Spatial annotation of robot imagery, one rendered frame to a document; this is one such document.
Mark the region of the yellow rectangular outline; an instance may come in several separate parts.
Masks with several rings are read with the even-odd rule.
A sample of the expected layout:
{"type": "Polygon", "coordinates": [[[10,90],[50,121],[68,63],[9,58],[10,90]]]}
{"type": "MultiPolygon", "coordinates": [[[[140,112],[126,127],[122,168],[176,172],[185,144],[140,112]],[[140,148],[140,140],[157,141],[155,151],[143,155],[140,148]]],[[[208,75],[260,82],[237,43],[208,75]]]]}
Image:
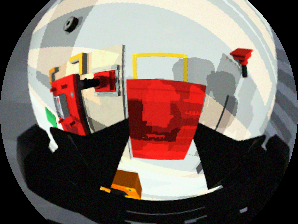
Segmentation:
{"type": "Polygon", "coordinates": [[[137,79],[137,67],[136,60],[138,56],[172,56],[172,57],[182,57],[184,59],[184,83],[188,81],[188,55],[182,55],[182,53],[162,53],[162,52],[150,52],[150,53],[133,53],[133,79],[137,79]]]}

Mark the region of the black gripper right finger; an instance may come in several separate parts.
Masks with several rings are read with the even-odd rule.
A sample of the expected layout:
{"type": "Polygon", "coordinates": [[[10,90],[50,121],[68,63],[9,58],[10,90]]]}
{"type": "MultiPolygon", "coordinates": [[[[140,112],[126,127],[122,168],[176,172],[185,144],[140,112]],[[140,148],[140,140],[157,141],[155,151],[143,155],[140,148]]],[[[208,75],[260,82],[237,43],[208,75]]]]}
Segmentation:
{"type": "Polygon", "coordinates": [[[216,129],[198,123],[193,140],[204,171],[208,190],[221,186],[221,181],[233,172],[249,151],[262,147],[265,135],[247,140],[233,140],[216,129]]]}

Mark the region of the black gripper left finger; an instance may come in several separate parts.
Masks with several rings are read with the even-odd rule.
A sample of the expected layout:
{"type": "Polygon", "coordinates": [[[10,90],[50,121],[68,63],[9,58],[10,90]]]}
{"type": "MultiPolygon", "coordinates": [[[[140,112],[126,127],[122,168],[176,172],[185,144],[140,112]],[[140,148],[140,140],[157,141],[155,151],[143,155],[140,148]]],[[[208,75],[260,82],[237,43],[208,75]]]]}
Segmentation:
{"type": "Polygon", "coordinates": [[[101,186],[110,189],[130,137],[129,117],[85,136],[55,127],[49,127],[49,133],[57,147],[84,161],[101,186]]]}

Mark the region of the green flat diamond-shaped patch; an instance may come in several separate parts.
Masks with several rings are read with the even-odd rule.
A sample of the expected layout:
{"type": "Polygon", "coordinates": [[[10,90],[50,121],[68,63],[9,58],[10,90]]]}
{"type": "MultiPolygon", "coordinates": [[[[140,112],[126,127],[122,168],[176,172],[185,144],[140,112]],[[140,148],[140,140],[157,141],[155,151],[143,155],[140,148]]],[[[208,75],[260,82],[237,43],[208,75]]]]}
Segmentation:
{"type": "Polygon", "coordinates": [[[57,127],[56,116],[53,115],[52,112],[49,112],[47,108],[48,108],[48,107],[45,107],[45,111],[47,111],[47,117],[48,117],[48,121],[49,121],[49,123],[51,123],[51,124],[53,125],[53,127],[55,127],[55,128],[59,128],[59,127],[57,127]]]}

